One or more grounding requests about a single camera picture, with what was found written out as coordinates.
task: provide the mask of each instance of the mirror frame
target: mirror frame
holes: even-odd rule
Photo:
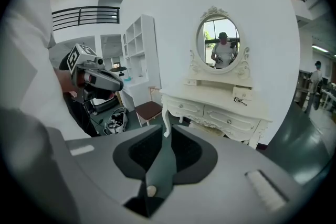
[[[239,45],[239,52],[237,55],[237,58],[231,63],[231,65],[229,65],[228,67],[225,68],[221,68],[221,69],[215,69],[215,68],[211,68],[210,66],[208,66],[200,57],[200,53],[198,52],[198,46],[197,46],[197,42],[198,42],[198,35],[200,33],[200,29],[202,28],[203,24],[213,18],[213,17],[224,17],[226,19],[229,19],[237,28],[237,31],[239,33],[239,39],[240,39],[240,45]],[[209,73],[213,73],[213,74],[224,74],[227,73],[231,70],[233,70],[242,60],[242,58],[244,57],[244,51],[246,49],[246,43],[245,43],[245,38],[243,33],[241,32],[241,27],[240,25],[236,24],[236,22],[229,16],[228,12],[224,11],[223,9],[218,9],[215,6],[212,6],[211,8],[208,9],[207,12],[205,12],[202,17],[201,17],[201,22],[197,28],[196,31],[196,39],[195,39],[195,43],[194,43],[194,57],[196,58],[197,62],[199,62],[200,67],[202,67],[202,69],[206,72]]]

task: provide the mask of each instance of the drawer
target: drawer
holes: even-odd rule
[[[223,129],[229,127],[240,133],[254,133],[260,122],[258,119],[240,116],[208,105],[204,108],[204,118],[222,126]]]
[[[167,99],[168,110],[174,116],[198,116],[203,117],[204,105],[184,99],[168,97]]]

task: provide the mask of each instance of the curved table leg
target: curved table leg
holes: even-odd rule
[[[170,122],[169,122],[169,111],[168,111],[168,108],[167,108],[166,104],[163,104],[162,118],[163,118],[164,125],[166,126],[166,131],[163,135],[165,137],[168,137],[170,135],[171,130],[172,130],[172,126],[170,125]]]

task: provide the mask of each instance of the black pants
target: black pants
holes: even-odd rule
[[[70,93],[64,93],[63,97],[71,116],[78,126],[91,137],[99,136],[84,105],[73,100]]]

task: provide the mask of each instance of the bag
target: bag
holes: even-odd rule
[[[127,108],[125,107],[114,110],[109,120],[104,125],[104,134],[110,135],[124,132],[128,122],[126,113]]]

